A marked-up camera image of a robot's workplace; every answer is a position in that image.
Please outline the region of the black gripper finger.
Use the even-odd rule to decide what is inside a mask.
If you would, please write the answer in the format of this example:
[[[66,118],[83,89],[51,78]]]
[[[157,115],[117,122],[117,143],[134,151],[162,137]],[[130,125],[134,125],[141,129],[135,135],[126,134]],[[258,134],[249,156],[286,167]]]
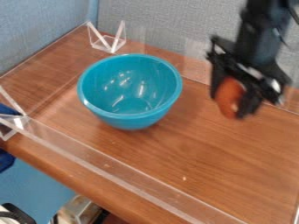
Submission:
[[[227,65],[223,60],[215,60],[213,62],[213,69],[211,69],[211,79],[210,79],[210,97],[215,99],[217,92],[221,87],[225,78],[229,76],[227,73]]]
[[[238,119],[245,119],[247,116],[258,112],[263,102],[263,95],[259,87],[249,87],[238,102]]]

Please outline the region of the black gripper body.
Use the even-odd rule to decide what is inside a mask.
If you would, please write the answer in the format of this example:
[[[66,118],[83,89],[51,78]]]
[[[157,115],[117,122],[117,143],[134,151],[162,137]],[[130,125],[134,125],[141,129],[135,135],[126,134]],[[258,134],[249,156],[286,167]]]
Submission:
[[[277,61],[291,16],[293,11],[287,8],[246,8],[242,11],[234,52],[251,66]]]

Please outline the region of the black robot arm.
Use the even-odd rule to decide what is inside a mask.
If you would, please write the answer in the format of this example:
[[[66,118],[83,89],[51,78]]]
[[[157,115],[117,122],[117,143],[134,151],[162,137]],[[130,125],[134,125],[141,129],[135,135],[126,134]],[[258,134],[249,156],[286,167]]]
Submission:
[[[290,22],[299,24],[298,5],[299,0],[247,0],[237,39],[210,37],[210,97],[230,119],[255,114],[263,102],[282,103],[293,80],[277,56]]]

